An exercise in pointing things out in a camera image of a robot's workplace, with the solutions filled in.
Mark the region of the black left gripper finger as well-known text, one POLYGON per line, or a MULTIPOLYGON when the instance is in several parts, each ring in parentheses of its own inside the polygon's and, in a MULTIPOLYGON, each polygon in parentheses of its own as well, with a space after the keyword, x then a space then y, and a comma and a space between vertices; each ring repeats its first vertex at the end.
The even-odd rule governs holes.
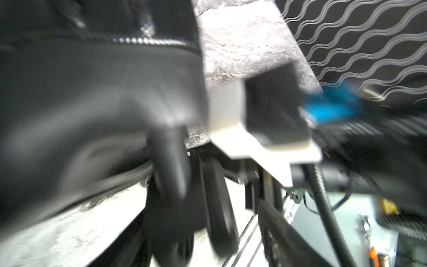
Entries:
POLYGON ((269 202, 260 200, 258 215, 264 254, 270 267, 330 266, 269 202))

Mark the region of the black hard-shell suitcase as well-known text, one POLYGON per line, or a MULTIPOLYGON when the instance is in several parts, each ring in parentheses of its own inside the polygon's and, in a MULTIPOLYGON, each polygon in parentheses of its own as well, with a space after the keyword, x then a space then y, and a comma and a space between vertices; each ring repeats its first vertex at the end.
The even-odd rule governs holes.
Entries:
POLYGON ((185 144, 207 114, 191 1, 2 1, 1 238, 146 180, 92 266, 185 267, 201 229, 236 253, 223 168, 185 144))

